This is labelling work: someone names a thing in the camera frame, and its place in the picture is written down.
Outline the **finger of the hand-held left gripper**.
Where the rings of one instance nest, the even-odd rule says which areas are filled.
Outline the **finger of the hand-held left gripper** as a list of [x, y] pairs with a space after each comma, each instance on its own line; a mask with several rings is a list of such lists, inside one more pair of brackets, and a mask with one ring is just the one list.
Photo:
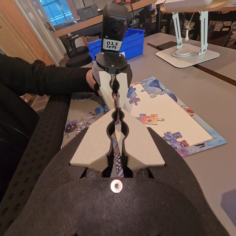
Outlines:
[[119, 73], [115, 77], [115, 86], [117, 88], [117, 92], [119, 92], [119, 108], [123, 108], [124, 104], [128, 101], [127, 93], [128, 93], [128, 82], [127, 82], [127, 74]]
[[111, 86], [113, 85], [115, 75], [109, 74], [105, 71], [99, 71], [100, 78], [100, 93], [105, 101], [105, 104], [108, 106], [109, 110], [115, 108], [115, 99], [116, 95], [112, 90]]

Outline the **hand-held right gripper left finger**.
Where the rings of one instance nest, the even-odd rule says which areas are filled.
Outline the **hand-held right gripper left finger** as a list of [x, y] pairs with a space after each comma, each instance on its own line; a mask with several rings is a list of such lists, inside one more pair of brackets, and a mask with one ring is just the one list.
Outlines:
[[118, 108], [103, 115], [87, 129], [70, 164], [102, 172], [110, 177], [114, 163], [115, 122]]

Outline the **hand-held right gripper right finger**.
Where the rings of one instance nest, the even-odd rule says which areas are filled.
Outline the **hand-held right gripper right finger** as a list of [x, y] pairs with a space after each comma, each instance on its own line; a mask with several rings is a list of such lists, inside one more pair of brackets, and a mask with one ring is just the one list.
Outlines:
[[149, 132], [153, 130], [122, 108], [119, 108], [119, 119], [124, 177], [133, 177], [133, 172], [142, 168], [164, 166], [165, 161]]

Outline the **blue striped coral puzzle piece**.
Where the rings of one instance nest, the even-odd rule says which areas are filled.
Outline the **blue striped coral puzzle piece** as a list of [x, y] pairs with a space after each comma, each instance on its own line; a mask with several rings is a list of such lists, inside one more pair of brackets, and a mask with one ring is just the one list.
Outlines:
[[130, 101], [129, 101], [130, 104], [134, 103], [135, 105], [138, 105], [137, 102], [140, 101], [140, 98], [137, 97], [137, 94], [136, 94], [135, 91], [133, 91], [133, 92], [129, 95], [128, 98], [130, 99]]

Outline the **orange pufferfish puzzle piece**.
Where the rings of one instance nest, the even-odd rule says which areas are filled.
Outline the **orange pufferfish puzzle piece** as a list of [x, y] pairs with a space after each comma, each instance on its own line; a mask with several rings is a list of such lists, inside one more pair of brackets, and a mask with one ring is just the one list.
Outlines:
[[163, 118], [159, 118], [158, 114], [151, 114], [147, 116], [146, 114], [140, 114], [139, 117], [136, 117], [143, 124], [158, 125], [159, 121], [164, 121]]

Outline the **blue bubble coral puzzle piece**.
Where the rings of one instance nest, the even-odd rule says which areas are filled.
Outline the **blue bubble coral puzzle piece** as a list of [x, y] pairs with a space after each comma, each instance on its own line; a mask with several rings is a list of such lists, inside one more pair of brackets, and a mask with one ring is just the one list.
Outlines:
[[180, 132], [176, 132], [176, 133], [171, 133], [170, 131], [165, 132], [162, 138], [167, 143], [169, 143], [171, 147], [173, 147], [175, 150], [189, 146], [186, 140], [182, 140], [182, 141], [177, 140], [178, 138], [182, 138], [182, 135], [180, 134]]

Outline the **ocean jigsaw puzzle frame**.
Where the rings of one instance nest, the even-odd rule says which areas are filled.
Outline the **ocean jigsaw puzzle frame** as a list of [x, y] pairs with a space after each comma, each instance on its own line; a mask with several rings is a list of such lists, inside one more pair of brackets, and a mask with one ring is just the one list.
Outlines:
[[[150, 95], [143, 90], [140, 81], [131, 84], [136, 88], [137, 97], [140, 101], [138, 105], [130, 104], [130, 99], [124, 104], [123, 109], [133, 117], [139, 117], [140, 114], [158, 114], [159, 118], [164, 121], [159, 121], [158, 125], [144, 124], [148, 129], [162, 158], [165, 161], [164, 166], [175, 165], [183, 168], [186, 166], [182, 160], [185, 157], [197, 154], [203, 151], [210, 150], [215, 147], [225, 145], [227, 141], [218, 134], [212, 127], [203, 121], [193, 110], [185, 105], [177, 98], [167, 87], [160, 81], [161, 88], [165, 91], [163, 95], [157, 95], [151, 98]], [[175, 150], [162, 137], [166, 132], [180, 132], [182, 138], [178, 141], [186, 140], [189, 146]]]

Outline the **person's left hand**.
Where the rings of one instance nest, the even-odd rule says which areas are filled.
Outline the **person's left hand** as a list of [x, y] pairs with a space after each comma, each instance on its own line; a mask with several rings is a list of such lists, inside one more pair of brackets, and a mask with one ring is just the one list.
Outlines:
[[102, 97], [102, 95], [100, 93], [99, 85], [98, 85], [97, 81], [93, 77], [92, 69], [90, 69], [87, 72], [87, 74], [86, 74], [86, 81], [87, 81], [89, 87], [95, 92], [95, 94], [97, 96]]

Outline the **blue object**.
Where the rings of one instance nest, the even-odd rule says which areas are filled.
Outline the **blue object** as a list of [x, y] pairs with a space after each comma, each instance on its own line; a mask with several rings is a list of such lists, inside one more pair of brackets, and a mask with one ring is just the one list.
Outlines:
[[[143, 54], [144, 32], [144, 30], [132, 28], [126, 31], [119, 53], [123, 54], [127, 60]], [[96, 60], [95, 55], [101, 51], [101, 42], [102, 40], [99, 39], [88, 43], [89, 54], [93, 61]]]

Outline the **black urchin eye puzzle piece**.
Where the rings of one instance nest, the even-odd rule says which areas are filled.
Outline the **black urchin eye puzzle piece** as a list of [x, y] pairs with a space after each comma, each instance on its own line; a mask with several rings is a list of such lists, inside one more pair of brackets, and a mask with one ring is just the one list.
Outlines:
[[66, 135], [67, 138], [69, 138], [70, 136], [70, 133], [78, 130], [78, 120], [73, 120], [73, 121], [70, 121], [68, 120], [67, 123], [65, 124], [65, 130], [64, 130], [64, 136]]

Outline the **black white spotted puzzle piece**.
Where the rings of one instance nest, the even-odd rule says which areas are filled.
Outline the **black white spotted puzzle piece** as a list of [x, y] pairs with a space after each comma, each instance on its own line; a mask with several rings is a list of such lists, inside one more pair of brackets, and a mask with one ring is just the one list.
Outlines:
[[89, 115], [86, 115], [84, 118], [84, 127], [88, 127], [93, 124], [95, 122], [95, 116], [96, 114], [92, 114], [92, 112], [90, 112]]

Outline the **joined blue whale puzzle pieces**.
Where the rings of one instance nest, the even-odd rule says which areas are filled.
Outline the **joined blue whale puzzle pieces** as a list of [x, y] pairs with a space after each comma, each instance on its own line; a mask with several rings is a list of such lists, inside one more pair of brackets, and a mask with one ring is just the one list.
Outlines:
[[155, 77], [146, 78], [140, 81], [143, 86], [141, 92], [146, 91], [151, 98], [155, 98], [157, 95], [165, 94], [165, 91], [161, 88], [159, 81]]

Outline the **black office chair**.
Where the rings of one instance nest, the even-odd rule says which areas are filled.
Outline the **black office chair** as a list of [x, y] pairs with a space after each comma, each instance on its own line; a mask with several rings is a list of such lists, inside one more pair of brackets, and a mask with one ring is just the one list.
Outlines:
[[92, 62], [88, 47], [76, 47], [75, 40], [78, 38], [78, 36], [69, 36], [67, 39], [72, 47], [70, 51], [67, 51], [69, 60], [66, 62], [66, 67], [68, 68], [79, 68]]

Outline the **dark perforated panel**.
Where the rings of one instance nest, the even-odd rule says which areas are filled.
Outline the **dark perforated panel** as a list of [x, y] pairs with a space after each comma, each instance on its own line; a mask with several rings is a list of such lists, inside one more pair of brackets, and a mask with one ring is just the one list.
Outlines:
[[28, 201], [40, 175], [60, 150], [71, 95], [51, 95], [0, 203], [3, 236]]

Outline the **white rounded board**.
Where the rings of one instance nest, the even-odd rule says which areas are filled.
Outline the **white rounded board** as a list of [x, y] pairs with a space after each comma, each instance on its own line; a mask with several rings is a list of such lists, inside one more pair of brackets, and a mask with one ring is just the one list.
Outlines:
[[208, 50], [208, 11], [200, 11], [201, 47], [191, 44], [183, 44], [180, 32], [178, 12], [173, 12], [173, 22], [177, 38], [177, 46], [159, 51], [156, 56], [173, 65], [176, 68], [186, 68], [220, 56], [218, 52]]

